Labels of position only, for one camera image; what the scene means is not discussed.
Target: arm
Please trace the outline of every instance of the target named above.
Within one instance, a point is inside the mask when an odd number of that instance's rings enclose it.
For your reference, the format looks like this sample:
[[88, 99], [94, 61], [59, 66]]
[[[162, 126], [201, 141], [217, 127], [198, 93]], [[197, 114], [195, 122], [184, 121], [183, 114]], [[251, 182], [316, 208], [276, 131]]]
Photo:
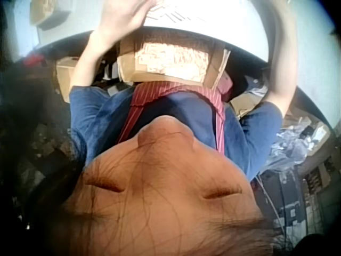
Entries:
[[102, 57], [124, 36], [138, 29], [156, 0], [105, 0], [100, 25], [90, 36], [71, 78], [70, 88], [90, 86]]
[[276, 18], [276, 38], [270, 74], [270, 88], [263, 101], [275, 104], [284, 117], [296, 90], [296, 25], [284, 0], [268, 1]]

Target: hand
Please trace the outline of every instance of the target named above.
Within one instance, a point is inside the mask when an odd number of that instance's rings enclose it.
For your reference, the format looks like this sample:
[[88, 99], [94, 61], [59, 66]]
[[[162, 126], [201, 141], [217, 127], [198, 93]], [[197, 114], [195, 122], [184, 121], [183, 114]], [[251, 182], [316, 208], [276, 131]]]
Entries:
[[103, 51], [142, 26], [156, 0], [105, 0], [100, 25], [94, 31]]

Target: nose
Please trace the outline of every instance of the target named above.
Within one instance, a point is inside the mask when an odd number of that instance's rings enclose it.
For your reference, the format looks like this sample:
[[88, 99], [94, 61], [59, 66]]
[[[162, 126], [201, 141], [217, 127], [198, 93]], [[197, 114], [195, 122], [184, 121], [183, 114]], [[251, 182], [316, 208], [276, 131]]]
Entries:
[[160, 116], [141, 129], [137, 141], [139, 146], [144, 146], [162, 138], [176, 136], [193, 145], [194, 134], [191, 129], [172, 116]]

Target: person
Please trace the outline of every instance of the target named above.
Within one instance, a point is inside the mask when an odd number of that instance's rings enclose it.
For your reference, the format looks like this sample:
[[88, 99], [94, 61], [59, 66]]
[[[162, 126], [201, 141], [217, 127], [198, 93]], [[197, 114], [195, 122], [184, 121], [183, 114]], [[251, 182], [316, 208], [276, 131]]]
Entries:
[[238, 121], [230, 107], [214, 101], [219, 95], [213, 90], [155, 82], [110, 97], [92, 87], [104, 54], [138, 29], [156, 4], [104, 1], [100, 24], [71, 79], [77, 165], [47, 177], [23, 217], [46, 251], [272, 253], [274, 233], [250, 181], [265, 163], [295, 93], [297, 50], [295, 20], [287, 4], [263, 2], [277, 24], [270, 88]]

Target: clutter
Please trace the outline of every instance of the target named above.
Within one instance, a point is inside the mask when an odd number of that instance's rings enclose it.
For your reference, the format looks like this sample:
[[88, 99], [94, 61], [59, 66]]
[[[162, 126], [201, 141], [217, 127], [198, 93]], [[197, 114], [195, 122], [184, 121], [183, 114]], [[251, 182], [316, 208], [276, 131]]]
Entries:
[[307, 156], [314, 155], [323, 146], [329, 136], [329, 128], [315, 116], [291, 107], [262, 172], [286, 171], [303, 163]]
[[225, 44], [177, 30], [141, 29], [120, 43], [124, 82], [170, 81], [216, 88], [230, 52]]
[[78, 58], [66, 57], [57, 61], [56, 64], [56, 73], [59, 82], [60, 93], [62, 94], [63, 99], [66, 103], [70, 103], [70, 81], [77, 62]]
[[31, 0], [30, 21], [34, 26], [49, 25], [72, 12], [72, 0]]
[[281, 129], [276, 142], [271, 146], [271, 153], [262, 168], [266, 170], [286, 171], [305, 161], [308, 154], [309, 139], [300, 138], [308, 126], [308, 118], [303, 118], [297, 125]]
[[314, 133], [311, 136], [308, 156], [313, 156], [328, 140], [329, 136], [329, 128], [323, 122], [318, 122], [314, 128]]

